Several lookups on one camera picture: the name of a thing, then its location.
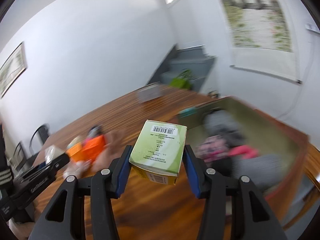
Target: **metal screw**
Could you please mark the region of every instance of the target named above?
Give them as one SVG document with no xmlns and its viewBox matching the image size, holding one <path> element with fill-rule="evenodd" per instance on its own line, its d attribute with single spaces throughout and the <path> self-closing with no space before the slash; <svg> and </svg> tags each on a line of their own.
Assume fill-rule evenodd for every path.
<svg viewBox="0 0 320 240">
<path fill-rule="evenodd" d="M 242 177 L 241 177 L 241 180 L 242 180 L 243 182 L 246 182 L 246 183 L 250 181 L 250 179 L 249 179 L 248 176 L 242 176 Z"/>
<path fill-rule="evenodd" d="M 67 177 L 67 182 L 73 182 L 75 180 L 75 176 L 70 175 Z"/>
<path fill-rule="evenodd" d="M 103 169 L 101 170 L 101 174 L 102 175 L 108 175 L 110 173 L 110 170 L 109 169 Z"/>
<path fill-rule="evenodd" d="M 207 169 L 207 173 L 210 174 L 210 175 L 213 175 L 213 174 L 216 173 L 216 170 L 213 169 L 213 168 L 208 168 L 208 169 Z"/>
</svg>

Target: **cable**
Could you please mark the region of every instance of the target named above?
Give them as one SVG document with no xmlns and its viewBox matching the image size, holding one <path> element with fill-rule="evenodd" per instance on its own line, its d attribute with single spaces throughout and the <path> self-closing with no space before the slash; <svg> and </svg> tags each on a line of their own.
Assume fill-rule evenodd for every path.
<svg viewBox="0 0 320 240">
<path fill-rule="evenodd" d="M 315 56 L 315 46 L 314 46 L 314 41 L 315 41 L 315 35 L 312 34 L 312 41 L 311 41 L 311 48 L 310 48 L 310 56 L 309 56 L 309 61 L 308 61 L 308 64 L 306 66 L 306 69 L 303 73 L 303 76 L 302 76 L 302 84 L 304 85 L 305 82 L 307 81 L 308 79 L 308 76 L 309 76 L 309 72 L 310 72 L 310 69 L 311 69 L 311 66 L 313 64 L 313 61 L 314 61 L 314 56 Z M 291 106 L 288 108 L 287 111 L 285 111 L 283 114 L 275 117 L 276 119 L 279 119 L 283 116 L 286 116 L 288 114 L 290 114 L 294 109 L 295 107 L 297 106 L 297 103 L 299 101 L 299 98 L 301 96 L 301 93 L 302 93 L 302 90 L 303 90 L 303 85 L 299 87 L 299 90 L 296 94 L 296 96 L 294 97 L 294 100 L 291 104 Z"/>
</svg>

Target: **striped strap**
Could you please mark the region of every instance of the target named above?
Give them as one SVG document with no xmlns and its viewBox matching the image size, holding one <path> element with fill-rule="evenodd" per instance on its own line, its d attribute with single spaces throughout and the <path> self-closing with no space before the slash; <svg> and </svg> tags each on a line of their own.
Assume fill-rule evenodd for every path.
<svg viewBox="0 0 320 240">
<path fill-rule="evenodd" d="M 7 166 L 5 170 L 0 171 L 0 187 L 13 180 L 11 167 Z"/>
</svg>

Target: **black chair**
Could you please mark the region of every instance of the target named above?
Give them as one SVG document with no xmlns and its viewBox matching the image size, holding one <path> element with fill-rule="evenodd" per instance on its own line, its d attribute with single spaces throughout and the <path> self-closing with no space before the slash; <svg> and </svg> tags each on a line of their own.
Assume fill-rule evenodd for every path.
<svg viewBox="0 0 320 240">
<path fill-rule="evenodd" d="M 30 140 L 30 144 L 29 144 L 29 151 L 32 154 L 32 156 L 28 159 L 28 163 L 30 165 L 33 165 L 33 163 L 35 162 L 39 152 L 37 152 L 36 154 L 34 154 L 34 150 L 32 148 L 32 141 L 33 138 L 35 137 L 35 135 L 38 134 L 39 138 L 42 142 L 42 145 L 44 145 L 45 141 L 49 138 L 49 125 L 47 124 L 43 124 L 41 125 L 32 135 L 31 140 Z"/>
<path fill-rule="evenodd" d="M 13 166 L 17 172 L 19 172 L 23 166 L 27 163 L 27 157 L 26 157 L 26 151 L 22 146 L 22 143 L 19 142 L 18 145 L 16 146 L 12 158 L 9 160 L 11 165 Z"/>
</svg>

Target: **blue gripper pad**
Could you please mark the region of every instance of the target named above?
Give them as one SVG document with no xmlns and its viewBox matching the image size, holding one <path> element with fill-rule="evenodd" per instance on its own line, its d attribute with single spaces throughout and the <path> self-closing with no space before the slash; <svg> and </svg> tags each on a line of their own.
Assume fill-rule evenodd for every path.
<svg viewBox="0 0 320 240">
<path fill-rule="evenodd" d="M 132 146 L 127 145 L 116 165 L 116 168 L 112 174 L 112 184 L 116 186 L 115 195 L 117 198 L 124 192 L 125 186 L 130 174 L 131 165 L 129 163 L 129 157 L 132 152 Z"/>
<path fill-rule="evenodd" d="M 206 198 L 210 188 L 205 181 L 205 168 L 201 167 L 190 145 L 185 145 L 182 160 L 192 193 L 196 198 Z"/>
</svg>

